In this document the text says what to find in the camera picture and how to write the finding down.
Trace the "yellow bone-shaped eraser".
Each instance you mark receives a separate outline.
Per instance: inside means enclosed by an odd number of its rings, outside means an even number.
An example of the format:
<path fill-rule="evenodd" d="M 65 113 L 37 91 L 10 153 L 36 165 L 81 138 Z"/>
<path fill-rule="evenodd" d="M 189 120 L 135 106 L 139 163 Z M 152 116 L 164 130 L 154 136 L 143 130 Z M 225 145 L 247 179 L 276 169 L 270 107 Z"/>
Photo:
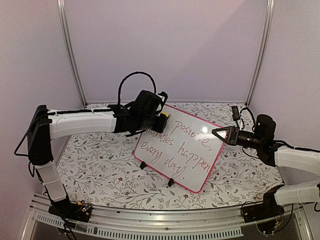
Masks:
<path fill-rule="evenodd" d="M 168 120 L 170 118 L 170 114 L 168 113 L 161 113 L 160 114 L 160 117 L 161 117 L 161 122 L 164 126 L 166 126 L 166 124 L 168 123 Z"/>

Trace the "pink-framed whiteboard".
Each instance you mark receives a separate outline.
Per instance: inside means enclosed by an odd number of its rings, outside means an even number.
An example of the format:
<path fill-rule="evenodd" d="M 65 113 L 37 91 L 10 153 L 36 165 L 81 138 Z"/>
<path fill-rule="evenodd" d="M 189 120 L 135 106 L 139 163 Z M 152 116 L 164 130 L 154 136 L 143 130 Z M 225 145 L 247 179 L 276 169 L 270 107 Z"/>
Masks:
<path fill-rule="evenodd" d="M 163 133 L 145 131 L 138 139 L 135 158 L 192 193 L 204 188 L 224 143 L 212 134 L 219 125 L 165 105 L 169 114 Z"/>

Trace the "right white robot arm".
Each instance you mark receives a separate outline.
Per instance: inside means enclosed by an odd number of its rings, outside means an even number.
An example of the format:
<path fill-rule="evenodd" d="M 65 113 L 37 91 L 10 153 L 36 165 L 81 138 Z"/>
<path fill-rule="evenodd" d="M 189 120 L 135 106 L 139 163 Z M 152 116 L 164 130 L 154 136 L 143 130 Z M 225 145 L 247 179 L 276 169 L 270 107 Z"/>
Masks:
<path fill-rule="evenodd" d="M 225 144 L 255 149 L 265 165 L 301 170 L 320 175 L 320 151 L 291 146 L 283 140 L 274 140 L 276 123 L 268 115 L 259 114 L 253 132 L 228 126 L 216 128 L 211 133 Z M 320 181 L 313 180 L 294 185 L 278 185 L 263 195 L 258 213 L 269 218 L 278 206 L 320 202 Z"/>

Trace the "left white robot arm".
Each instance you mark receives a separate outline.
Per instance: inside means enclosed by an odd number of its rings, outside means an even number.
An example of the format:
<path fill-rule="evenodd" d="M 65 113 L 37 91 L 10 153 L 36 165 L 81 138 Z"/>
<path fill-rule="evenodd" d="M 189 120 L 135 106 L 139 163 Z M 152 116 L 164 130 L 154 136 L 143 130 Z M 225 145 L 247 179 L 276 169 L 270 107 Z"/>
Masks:
<path fill-rule="evenodd" d="M 142 90 L 137 98 L 125 105 L 110 104 L 106 108 L 49 110 L 46 105 L 36 108 L 30 125 L 22 137 L 27 141 L 25 157 L 34 166 L 55 209 L 63 216 L 74 213 L 67 200 L 52 154 L 52 141 L 89 133 L 127 133 L 129 137 L 146 130 L 162 133 L 168 117 L 162 112 L 168 95 Z"/>

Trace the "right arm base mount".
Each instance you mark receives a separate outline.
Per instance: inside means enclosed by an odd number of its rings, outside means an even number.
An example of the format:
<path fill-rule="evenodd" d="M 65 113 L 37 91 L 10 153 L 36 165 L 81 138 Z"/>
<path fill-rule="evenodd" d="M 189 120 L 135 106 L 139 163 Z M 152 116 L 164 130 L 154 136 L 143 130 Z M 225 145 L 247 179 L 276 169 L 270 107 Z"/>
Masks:
<path fill-rule="evenodd" d="M 284 207 L 271 200 L 262 203 L 246 201 L 240 208 L 245 223 L 256 223 L 257 230 L 264 236 L 273 235 L 283 222 Z"/>

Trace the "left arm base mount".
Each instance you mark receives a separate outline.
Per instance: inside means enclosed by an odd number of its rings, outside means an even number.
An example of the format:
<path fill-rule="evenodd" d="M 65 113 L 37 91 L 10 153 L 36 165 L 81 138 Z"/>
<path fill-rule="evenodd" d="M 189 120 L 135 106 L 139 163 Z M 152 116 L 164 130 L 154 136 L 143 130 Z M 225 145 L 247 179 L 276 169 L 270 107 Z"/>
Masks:
<path fill-rule="evenodd" d="M 92 214 L 91 203 L 71 202 L 68 198 L 61 201 L 52 201 L 48 212 L 60 218 L 70 219 L 80 222 L 88 223 Z"/>

